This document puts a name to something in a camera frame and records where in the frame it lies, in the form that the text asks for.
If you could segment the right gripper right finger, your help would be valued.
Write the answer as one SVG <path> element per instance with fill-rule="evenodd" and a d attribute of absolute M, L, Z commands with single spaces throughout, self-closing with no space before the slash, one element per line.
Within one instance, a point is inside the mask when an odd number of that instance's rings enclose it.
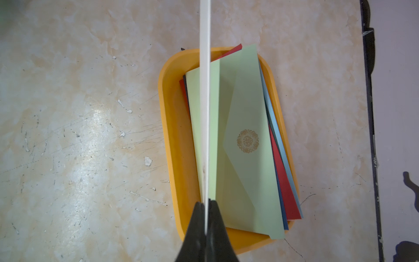
<path fill-rule="evenodd" d="M 207 262 L 239 262 L 229 240 L 219 206 L 215 200 L 209 201 L 208 227 L 206 234 Z"/>

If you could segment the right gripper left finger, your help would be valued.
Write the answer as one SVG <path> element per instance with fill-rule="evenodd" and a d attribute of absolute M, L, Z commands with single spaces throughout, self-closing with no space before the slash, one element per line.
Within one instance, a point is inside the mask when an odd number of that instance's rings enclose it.
<path fill-rule="evenodd" d="M 205 247 L 205 206 L 197 202 L 175 262 L 204 262 Z"/>

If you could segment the light green envelope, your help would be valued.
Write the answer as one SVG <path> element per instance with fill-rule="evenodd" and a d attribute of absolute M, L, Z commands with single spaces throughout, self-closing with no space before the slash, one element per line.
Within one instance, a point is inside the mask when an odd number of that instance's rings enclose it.
<path fill-rule="evenodd" d="M 255 45 L 211 63 L 208 197 L 225 226 L 285 236 Z"/>

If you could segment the red envelope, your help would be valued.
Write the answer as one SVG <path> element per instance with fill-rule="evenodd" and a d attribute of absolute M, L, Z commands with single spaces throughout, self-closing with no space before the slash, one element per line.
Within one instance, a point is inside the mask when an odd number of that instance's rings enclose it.
<path fill-rule="evenodd" d="M 278 239 L 301 219 L 275 84 L 255 45 L 213 53 L 208 92 L 201 68 L 182 80 L 192 124 L 199 190 L 227 227 Z"/>

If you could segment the light blue envelope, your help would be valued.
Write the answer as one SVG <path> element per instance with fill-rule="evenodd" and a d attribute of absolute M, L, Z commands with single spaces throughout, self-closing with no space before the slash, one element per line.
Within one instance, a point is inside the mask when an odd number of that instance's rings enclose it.
<path fill-rule="evenodd" d="M 282 197 L 284 212 L 287 221 L 302 219 L 302 212 L 296 187 L 292 177 L 290 164 L 285 151 L 282 137 L 279 131 L 279 125 L 276 120 L 273 105 L 268 94 L 268 89 L 263 72 L 260 72 L 263 85 L 263 93 L 265 105 L 268 114 L 268 123 L 270 127 L 271 143 L 275 160 L 275 167 L 280 187 L 280 195 Z"/>

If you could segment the white envelope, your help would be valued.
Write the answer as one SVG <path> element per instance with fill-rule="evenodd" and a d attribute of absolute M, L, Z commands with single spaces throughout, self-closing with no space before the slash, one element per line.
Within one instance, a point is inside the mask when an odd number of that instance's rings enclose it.
<path fill-rule="evenodd" d="M 211 1 L 200 1 L 200 130 L 201 171 L 203 172 L 204 233 L 209 222 L 209 160 L 210 160 L 210 64 L 211 64 Z"/>

